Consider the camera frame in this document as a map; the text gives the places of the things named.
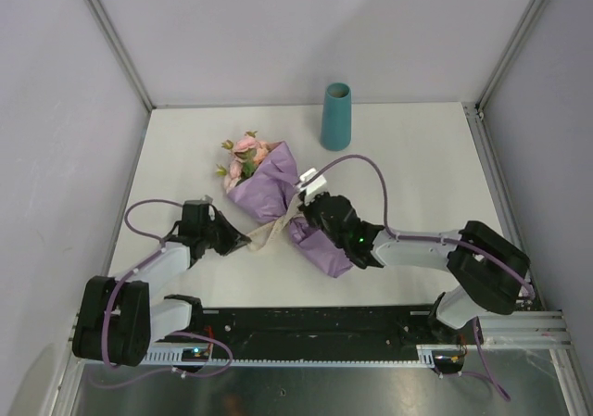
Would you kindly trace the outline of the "pink flower bouquet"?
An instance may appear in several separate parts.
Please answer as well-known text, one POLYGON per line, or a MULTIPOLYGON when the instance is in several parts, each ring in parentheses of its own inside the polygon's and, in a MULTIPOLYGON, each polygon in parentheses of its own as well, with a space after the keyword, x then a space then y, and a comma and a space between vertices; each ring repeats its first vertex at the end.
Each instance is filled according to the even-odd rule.
POLYGON ((225 140, 221 147, 230 155, 227 167, 218 165, 216 173, 223 179, 223 188, 230 193, 238 184, 251 178, 272 151, 272 144, 258 139, 256 131, 247 131, 237 141, 225 140))

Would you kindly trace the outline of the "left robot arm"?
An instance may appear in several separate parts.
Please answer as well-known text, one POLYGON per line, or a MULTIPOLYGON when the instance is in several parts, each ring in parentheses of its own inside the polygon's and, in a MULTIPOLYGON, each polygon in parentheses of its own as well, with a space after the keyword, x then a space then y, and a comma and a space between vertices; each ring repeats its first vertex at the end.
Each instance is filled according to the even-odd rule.
POLYGON ((151 301, 207 251, 228 256, 252 240, 209 197, 164 203, 179 208, 181 217, 166 234, 153 237, 155 251, 121 276, 94 276, 87 282, 71 342, 77 358, 111 368, 135 367, 153 344, 168 337, 212 342, 200 299, 169 295, 157 304, 151 301))

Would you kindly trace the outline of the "beige ribbon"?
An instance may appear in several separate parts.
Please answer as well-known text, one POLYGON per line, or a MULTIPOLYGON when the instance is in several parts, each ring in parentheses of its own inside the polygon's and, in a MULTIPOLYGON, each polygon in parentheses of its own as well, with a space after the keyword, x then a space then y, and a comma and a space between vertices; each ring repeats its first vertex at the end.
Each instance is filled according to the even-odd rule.
POLYGON ((247 245, 247 248, 253 252, 260 251, 263 247, 267 246, 272 240, 278 237, 292 219, 301 215, 298 209, 300 204, 301 200, 298 198, 298 195, 294 195, 283 216, 275 221, 268 222, 258 227, 247 235, 251 240, 247 245))

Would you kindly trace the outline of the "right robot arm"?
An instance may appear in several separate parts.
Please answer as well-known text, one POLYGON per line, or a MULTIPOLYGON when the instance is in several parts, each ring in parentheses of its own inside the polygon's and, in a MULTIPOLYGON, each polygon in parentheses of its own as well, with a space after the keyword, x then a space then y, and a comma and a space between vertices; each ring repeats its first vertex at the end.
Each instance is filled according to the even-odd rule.
POLYGON ((415 266, 456 279, 458 286, 437 298, 427 320, 428 334, 438 343, 450 342, 468 321, 486 313, 511 315, 523 289, 534 293, 525 280, 530 258, 481 221, 468 221, 458 231, 410 234, 362 220, 342 195, 299 197, 308 224, 355 266, 415 266))

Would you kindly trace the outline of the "purple wrapping paper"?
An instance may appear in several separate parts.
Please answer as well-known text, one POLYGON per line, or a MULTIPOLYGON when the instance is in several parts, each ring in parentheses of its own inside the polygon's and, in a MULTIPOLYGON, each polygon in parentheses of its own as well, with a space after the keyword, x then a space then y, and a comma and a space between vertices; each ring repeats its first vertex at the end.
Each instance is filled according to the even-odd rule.
MULTIPOLYGON (((261 226, 285 214, 299 181, 297 163, 286 142, 272 143, 272 151, 255 174, 238 184, 229 199, 261 226)), ((323 274, 337 278, 352 268, 343 250, 336 248, 302 215, 283 229, 293 246, 323 274)))

